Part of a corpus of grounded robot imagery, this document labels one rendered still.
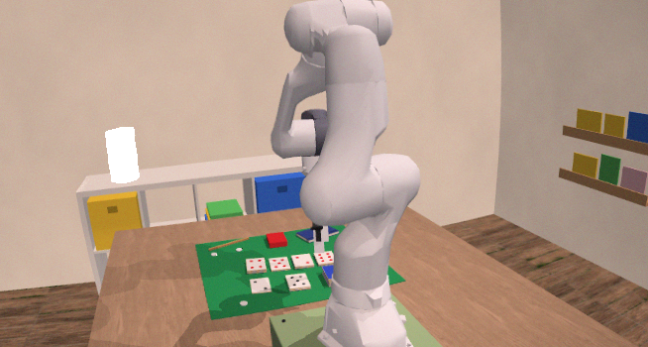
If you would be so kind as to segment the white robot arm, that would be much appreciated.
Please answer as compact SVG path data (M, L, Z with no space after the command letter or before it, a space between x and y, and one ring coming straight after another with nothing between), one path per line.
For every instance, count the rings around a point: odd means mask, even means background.
M283 28L302 54L286 76L271 146L283 159L302 158L305 215L320 226L348 224L334 242L331 295L317 339L326 347L413 347L387 270L420 172L408 156L373 156L389 122L379 47L392 35L390 10L375 0L306 1L287 11ZM293 120L299 102L323 91L327 111L306 110Z

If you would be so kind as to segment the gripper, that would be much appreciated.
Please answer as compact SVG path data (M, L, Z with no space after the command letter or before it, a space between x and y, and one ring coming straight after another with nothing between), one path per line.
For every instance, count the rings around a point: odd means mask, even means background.
M320 226L312 222L311 230L314 237L314 253L325 253L324 242L329 242L328 226Z

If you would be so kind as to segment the green felt mat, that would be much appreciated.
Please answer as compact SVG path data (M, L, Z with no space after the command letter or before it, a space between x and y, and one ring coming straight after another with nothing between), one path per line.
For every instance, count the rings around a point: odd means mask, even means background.
M283 232L287 246L270 248L267 235L249 237L239 243L212 251L209 248L235 240L195 244L202 281L211 320L240 316L329 299L331 287L322 275L322 266L314 258L314 242L308 243L296 236L294 230ZM238 252L236 249L242 248ZM211 256L217 253L217 256ZM291 256L310 254L314 268L295 269ZM287 257L288 271L272 272L270 258ZM246 259L265 258L267 272L248 274ZM306 274L311 289L289 291L285 275ZM271 292L253 293L251 279L269 278ZM248 304L241 306L240 302Z

